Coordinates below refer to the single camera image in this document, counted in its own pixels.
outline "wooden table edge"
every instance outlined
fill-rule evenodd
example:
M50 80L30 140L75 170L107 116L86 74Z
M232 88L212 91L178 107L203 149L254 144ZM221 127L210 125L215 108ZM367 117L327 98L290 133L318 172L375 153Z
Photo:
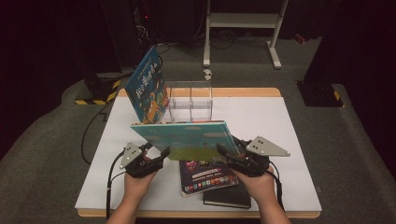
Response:
M81 217L105 217L104 209L78 209ZM316 211L293 211L286 212L289 218L317 218L320 212ZM214 211L214 212L193 212L193 211L138 211L137 217L146 218L260 218L258 211Z
M189 96L190 89L178 88L178 96ZM128 96L125 89L119 91L118 96ZM212 88L213 97L281 97L280 91L277 88L260 87L260 88Z

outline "white tabletop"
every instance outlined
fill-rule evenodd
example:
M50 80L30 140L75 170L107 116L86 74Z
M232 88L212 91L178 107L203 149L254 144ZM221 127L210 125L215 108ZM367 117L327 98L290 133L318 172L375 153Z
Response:
M212 119L226 120L231 134L239 139L252 140L260 135L286 149L290 157L270 157L280 172L285 210L289 217L319 216L318 195L282 97L214 97ZM81 216L106 215L106 182L111 163L128 141L137 146L146 143L129 127L133 122L138 122L138 118L128 97L117 97L76 202ZM159 155L154 147L148 151L151 158ZM120 159L113 176L123 171L119 167ZM122 195L121 175L113 181L112 209L120 204ZM254 200L250 209L239 209L203 205L202 193L183 198L178 161L168 159L139 209L139 217L259 217Z

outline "white metal shelf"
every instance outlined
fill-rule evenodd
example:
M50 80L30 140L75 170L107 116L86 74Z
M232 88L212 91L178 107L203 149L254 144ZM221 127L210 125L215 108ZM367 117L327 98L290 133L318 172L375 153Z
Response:
M210 27L275 28L278 14L211 13Z
M289 0L283 0L279 13L211 13L210 0L207 0L206 33L204 48L204 67L210 66L210 28L211 27L239 27L239 28L272 28L274 33L272 39L267 41L267 47L276 69L281 68L280 60L275 50L277 36L285 16Z

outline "hardcover book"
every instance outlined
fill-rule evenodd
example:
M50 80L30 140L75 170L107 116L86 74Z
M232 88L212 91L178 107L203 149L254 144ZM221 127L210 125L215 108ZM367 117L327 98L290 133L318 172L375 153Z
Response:
M170 147L168 158L173 161L225 161L217 144L240 154L223 120L132 124L131 128L160 151Z
M180 161L179 165L183 197L238 184L236 175L222 161Z
M152 47L136 67L125 86L136 115L142 123L157 123L169 104L160 61Z
M208 205L237 208L251 207L250 195L242 182L226 188L205 191L203 201L204 204Z

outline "hand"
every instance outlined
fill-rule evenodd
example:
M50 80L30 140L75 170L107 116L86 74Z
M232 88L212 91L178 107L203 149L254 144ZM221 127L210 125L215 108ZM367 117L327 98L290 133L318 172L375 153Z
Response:
M111 215L107 224L133 224L136 220L136 212L139 204L149 191L149 184L158 172L146 175L143 178L133 178L130 175L124 175L124 195L119 207Z
M149 157L146 156L146 154L143 156L143 158L145 161L151 160ZM132 203L140 203L149 191L149 184L157 173L158 172L154 172L150 175L146 175L143 178L133 178L130 175L125 174L124 196L122 200Z
M277 202L274 179L270 175L265 173L262 176L249 177L233 169L232 171L245 184L247 192L257 204ZM268 171L273 173L274 169L270 166Z
M288 217L277 202L275 195L274 179L265 173L258 177L249 177L232 169L239 180L241 180L250 196L256 201L260 209L262 224L290 224Z

